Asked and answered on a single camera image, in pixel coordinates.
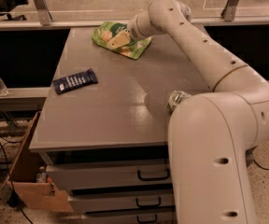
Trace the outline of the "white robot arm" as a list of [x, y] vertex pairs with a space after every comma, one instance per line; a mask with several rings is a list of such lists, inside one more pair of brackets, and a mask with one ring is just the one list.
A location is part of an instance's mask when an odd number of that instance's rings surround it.
[[209, 88], [182, 101], [169, 121], [177, 224], [257, 224], [246, 153], [269, 139], [269, 82], [190, 15], [177, 0], [151, 0], [112, 46], [168, 34]]

